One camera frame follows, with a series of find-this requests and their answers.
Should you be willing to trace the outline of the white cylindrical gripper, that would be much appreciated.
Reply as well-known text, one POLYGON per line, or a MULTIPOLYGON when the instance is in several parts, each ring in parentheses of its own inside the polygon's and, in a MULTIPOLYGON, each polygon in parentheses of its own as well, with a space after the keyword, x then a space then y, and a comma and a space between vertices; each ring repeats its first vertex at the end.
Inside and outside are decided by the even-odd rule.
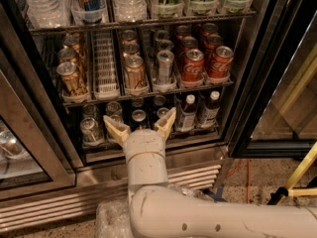
POLYGON ((131 134, 131 128, 111 117, 104 115, 103 121, 111 137, 123 147, 125 157, 131 160, 139 154, 159 154, 165 156, 165 140, 168 138, 176 118, 176 108, 172 107, 155 123, 155 130, 136 130, 131 134))

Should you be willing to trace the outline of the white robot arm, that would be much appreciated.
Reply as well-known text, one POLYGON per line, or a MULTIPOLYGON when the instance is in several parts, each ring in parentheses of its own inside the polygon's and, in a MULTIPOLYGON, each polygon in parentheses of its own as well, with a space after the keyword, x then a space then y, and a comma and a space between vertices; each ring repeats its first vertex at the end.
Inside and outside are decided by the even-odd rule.
POLYGON ((317 238, 317 208, 211 202, 168 187, 165 141, 171 108, 156 127, 132 131, 103 117, 128 167, 129 217, 135 238, 317 238))

